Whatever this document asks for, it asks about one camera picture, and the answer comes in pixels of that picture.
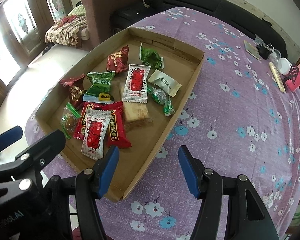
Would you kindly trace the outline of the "red bar snack pack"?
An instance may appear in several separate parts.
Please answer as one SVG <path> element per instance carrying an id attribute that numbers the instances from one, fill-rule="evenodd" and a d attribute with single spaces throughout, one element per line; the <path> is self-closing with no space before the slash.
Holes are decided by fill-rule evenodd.
<path id="1" fill-rule="evenodd" d="M 111 111 L 111 118 L 108 127 L 108 139 L 107 146 L 115 145 L 118 148 L 130 148 L 131 142 L 128 140 L 123 125 L 123 102 L 118 101 L 110 104 L 101 104 L 93 102 L 84 102 L 81 112 L 81 118 L 79 119 L 75 128 L 73 138 L 83 140 L 85 125 L 86 125 L 86 111 L 88 109 Z"/>

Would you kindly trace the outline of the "beige long cracker pack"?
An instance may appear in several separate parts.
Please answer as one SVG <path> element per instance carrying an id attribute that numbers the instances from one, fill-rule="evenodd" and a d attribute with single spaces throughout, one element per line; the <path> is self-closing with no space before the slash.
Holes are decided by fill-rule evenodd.
<path id="1" fill-rule="evenodd" d="M 145 103 L 123 102 L 123 113 L 126 122 L 136 122 L 150 118 L 147 105 Z"/>

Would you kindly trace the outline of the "shiny red snack bag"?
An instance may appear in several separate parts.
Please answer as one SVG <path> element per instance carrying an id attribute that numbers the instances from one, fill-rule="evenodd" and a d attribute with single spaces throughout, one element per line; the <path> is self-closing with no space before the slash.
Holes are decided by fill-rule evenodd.
<path id="1" fill-rule="evenodd" d="M 59 82 L 63 87 L 68 89 L 69 101 L 75 108 L 78 108 L 83 102 L 83 95 L 85 94 L 83 87 L 84 78 L 85 74 L 82 74 L 77 77 L 62 79 Z"/>

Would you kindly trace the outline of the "green pea snack bag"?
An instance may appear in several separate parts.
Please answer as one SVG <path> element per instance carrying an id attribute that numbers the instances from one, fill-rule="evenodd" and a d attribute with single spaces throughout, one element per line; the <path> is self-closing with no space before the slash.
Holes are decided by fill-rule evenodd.
<path id="1" fill-rule="evenodd" d="M 101 104 L 113 103 L 114 97 L 110 94 L 111 82 L 115 76 L 114 71 L 110 72 L 89 72 L 87 77 L 91 86 L 83 95 L 84 102 L 93 102 Z"/>

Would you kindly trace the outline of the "white red sachet snack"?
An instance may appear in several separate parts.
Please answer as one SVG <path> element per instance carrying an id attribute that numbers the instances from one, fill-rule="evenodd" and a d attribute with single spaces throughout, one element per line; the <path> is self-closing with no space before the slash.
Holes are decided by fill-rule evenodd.
<path id="1" fill-rule="evenodd" d="M 147 103 L 147 76 L 149 66 L 129 64 L 126 83 L 122 93 L 122 101 L 131 103 Z"/>

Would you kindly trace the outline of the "green clear candy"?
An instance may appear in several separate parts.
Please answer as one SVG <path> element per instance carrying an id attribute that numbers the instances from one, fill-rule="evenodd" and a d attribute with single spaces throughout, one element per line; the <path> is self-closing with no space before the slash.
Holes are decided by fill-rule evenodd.
<path id="1" fill-rule="evenodd" d="M 171 103 L 171 97 L 162 89 L 148 85 L 147 93 L 157 104 L 163 107 L 163 113 L 165 116 L 171 116 L 175 113 L 175 110 Z"/>

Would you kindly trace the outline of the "dark red snack bag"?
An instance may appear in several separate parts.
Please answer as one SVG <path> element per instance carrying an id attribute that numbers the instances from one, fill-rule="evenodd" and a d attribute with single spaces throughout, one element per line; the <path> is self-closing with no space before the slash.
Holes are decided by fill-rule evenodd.
<path id="1" fill-rule="evenodd" d="M 128 53 L 129 46 L 124 46 L 119 51 L 108 55 L 106 71 L 115 72 L 116 74 L 126 72 L 128 70 Z"/>

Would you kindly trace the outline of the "white small snack packet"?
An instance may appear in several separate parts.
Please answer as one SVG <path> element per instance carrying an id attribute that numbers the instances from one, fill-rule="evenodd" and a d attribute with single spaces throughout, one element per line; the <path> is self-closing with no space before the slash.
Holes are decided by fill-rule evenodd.
<path id="1" fill-rule="evenodd" d="M 148 78 L 148 82 L 160 87 L 171 97 L 175 97 L 175 95 L 181 88 L 180 83 L 159 70 L 155 70 L 153 72 L 153 74 Z"/>

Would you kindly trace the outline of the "green tea snack packet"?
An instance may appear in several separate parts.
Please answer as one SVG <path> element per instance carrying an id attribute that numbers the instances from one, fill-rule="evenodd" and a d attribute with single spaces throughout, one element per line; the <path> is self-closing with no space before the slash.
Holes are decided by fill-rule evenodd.
<path id="1" fill-rule="evenodd" d="M 143 65 L 150 66 L 152 69 L 164 69 L 163 57 L 156 50 L 145 48 L 143 44 L 139 48 L 139 59 Z"/>

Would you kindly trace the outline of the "green nut candy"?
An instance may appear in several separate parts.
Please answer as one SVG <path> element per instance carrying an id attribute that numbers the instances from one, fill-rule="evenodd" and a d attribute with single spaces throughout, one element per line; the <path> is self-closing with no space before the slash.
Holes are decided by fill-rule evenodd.
<path id="1" fill-rule="evenodd" d="M 66 139 L 72 138 L 80 118 L 81 115 L 79 112 L 68 102 L 63 109 L 62 118 L 60 120 L 60 125 Z"/>

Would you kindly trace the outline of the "cardboard tray box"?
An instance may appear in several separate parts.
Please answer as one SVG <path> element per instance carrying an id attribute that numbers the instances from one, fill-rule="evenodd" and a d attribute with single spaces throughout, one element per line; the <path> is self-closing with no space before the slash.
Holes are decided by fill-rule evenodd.
<path id="1" fill-rule="evenodd" d="M 141 44 L 163 57 L 165 67 L 162 71 L 179 82 L 181 88 L 171 98 L 175 110 L 171 116 L 165 116 L 163 107 L 151 97 L 146 104 L 123 102 L 126 135 L 132 146 L 120 150 L 119 163 L 106 194 L 112 202 L 128 197 L 167 139 L 200 74 L 204 51 L 181 41 L 181 38 L 129 27 L 102 42 L 64 75 L 67 78 L 92 71 L 103 72 L 107 56 L 125 45 L 129 46 L 128 64 L 141 64 Z M 36 112 L 36 120 L 44 133 L 61 128 L 60 120 L 68 99 L 66 89 L 56 84 L 43 100 Z M 95 162 L 80 153 L 81 145 L 81 141 L 70 139 L 61 152 L 77 172 L 92 167 Z"/>

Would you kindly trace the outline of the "floral blanket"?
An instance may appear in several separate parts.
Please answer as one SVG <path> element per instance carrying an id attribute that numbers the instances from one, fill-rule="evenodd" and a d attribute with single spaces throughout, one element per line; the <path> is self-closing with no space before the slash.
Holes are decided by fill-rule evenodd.
<path id="1" fill-rule="evenodd" d="M 81 31 L 87 27 L 86 16 L 66 16 L 45 33 L 45 43 L 54 43 L 79 48 Z"/>

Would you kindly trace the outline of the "black phone stand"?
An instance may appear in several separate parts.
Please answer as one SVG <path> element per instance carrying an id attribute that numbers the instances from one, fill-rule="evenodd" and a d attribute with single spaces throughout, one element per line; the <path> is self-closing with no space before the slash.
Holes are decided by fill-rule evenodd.
<path id="1" fill-rule="evenodd" d="M 298 66 L 293 63 L 288 74 L 283 78 L 283 82 L 285 83 L 290 80 L 293 84 L 295 84 L 299 72 L 300 72 L 300 70 L 299 70 Z"/>

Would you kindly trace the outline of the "small black box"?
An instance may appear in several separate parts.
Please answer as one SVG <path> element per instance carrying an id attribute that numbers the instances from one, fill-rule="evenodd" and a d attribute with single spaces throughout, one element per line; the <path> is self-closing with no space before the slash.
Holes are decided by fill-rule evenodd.
<path id="1" fill-rule="evenodd" d="M 264 60 L 267 60 L 269 59 L 272 51 L 274 50 L 274 47 L 272 44 L 258 44 L 256 45 L 256 49 L 258 50 L 260 57 L 262 57 Z"/>

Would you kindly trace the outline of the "olive green notebook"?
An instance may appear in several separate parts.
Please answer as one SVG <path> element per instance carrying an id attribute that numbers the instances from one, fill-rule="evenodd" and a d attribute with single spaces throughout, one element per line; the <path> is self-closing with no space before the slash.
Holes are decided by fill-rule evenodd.
<path id="1" fill-rule="evenodd" d="M 244 40 L 243 43 L 246 52 L 249 53 L 255 59 L 257 59 L 258 61 L 261 61 L 261 57 L 259 55 L 258 49 L 246 40 Z"/>

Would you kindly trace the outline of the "black sofa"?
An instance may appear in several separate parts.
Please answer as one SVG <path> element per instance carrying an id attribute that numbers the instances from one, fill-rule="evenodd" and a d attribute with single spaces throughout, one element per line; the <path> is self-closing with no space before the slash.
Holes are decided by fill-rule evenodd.
<path id="1" fill-rule="evenodd" d="M 213 16 L 252 39 L 259 36 L 266 44 L 279 50 L 283 57 L 288 56 L 283 37 L 270 22 L 226 0 L 142 0 L 117 9 L 110 15 L 112 32 L 116 33 L 146 17 L 176 7 L 194 9 Z"/>

